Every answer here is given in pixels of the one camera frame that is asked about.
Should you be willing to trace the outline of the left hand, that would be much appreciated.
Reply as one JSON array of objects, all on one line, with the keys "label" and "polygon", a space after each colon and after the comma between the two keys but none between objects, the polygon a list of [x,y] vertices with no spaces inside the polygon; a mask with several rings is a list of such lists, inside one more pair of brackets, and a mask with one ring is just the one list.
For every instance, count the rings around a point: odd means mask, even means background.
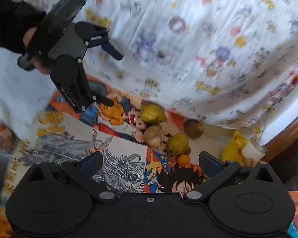
[{"label": "left hand", "polygon": [[[36,27],[29,29],[23,36],[23,43],[27,47],[36,31]],[[42,74],[49,75],[49,68],[42,65],[42,62],[39,59],[31,58],[30,62],[32,65]]]}]

